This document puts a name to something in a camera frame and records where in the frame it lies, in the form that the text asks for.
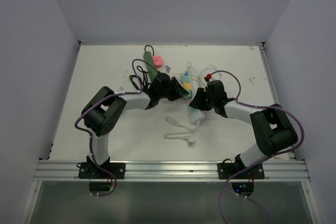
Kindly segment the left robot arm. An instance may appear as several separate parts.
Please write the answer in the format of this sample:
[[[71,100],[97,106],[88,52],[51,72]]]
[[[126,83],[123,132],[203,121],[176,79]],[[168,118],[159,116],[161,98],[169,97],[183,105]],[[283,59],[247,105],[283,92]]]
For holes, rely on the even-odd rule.
[[[84,107],[81,116],[75,121],[75,128],[89,134],[90,171],[97,178],[104,178],[109,172],[108,141],[109,133],[116,126],[124,111],[148,110],[158,105],[162,99],[178,100],[186,95],[175,77],[158,73],[148,83],[138,78],[139,89],[133,92],[115,93],[109,87],[102,87]]]

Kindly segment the green usb charger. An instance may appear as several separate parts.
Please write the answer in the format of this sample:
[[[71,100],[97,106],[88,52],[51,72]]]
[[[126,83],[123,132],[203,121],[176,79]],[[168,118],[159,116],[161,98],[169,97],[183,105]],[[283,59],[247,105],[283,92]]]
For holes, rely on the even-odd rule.
[[[183,98],[188,100],[191,99],[192,97],[193,97],[192,91],[188,90],[187,95],[185,95]]]

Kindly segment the white power strip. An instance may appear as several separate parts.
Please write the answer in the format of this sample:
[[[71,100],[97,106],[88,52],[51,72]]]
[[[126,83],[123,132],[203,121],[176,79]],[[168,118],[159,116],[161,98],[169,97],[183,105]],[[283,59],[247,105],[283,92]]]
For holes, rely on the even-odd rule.
[[[201,122],[202,120],[205,119],[205,114],[201,110],[189,107],[189,104],[194,99],[194,97],[196,95],[196,92],[197,92],[197,89],[200,87],[200,83],[198,82],[197,78],[195,77],[193,68],[191,66],[188,66],[186,68],[186,70],[183,72],[183,74],[181,75],[180,78],[181,78],[182,87],[183,87],[183,82],[189,82],[193,85],[193,90],[191,90],[192,94],[193,94],[193,97],[191,99],[187,100],[187,108],[188,108],[190,123],[191,124],[197,124],[197,123],[199,123],[199,122]]]

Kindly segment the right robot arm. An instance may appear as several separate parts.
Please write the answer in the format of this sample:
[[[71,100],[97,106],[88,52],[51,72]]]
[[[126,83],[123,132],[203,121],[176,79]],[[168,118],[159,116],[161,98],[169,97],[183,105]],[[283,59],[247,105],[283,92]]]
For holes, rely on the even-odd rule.
[[[234,172],[246,178],[259,164],[285,150],[298,141],[298,136],[281,106],[275,104],[265,108],[243,105],[229,98],[219,80],[210,81],[205,88],[198,88],[190,107],[201,111],[214,110],[216,114],[236,119],[253,128],[256,143],[238,154],[234,161]]]

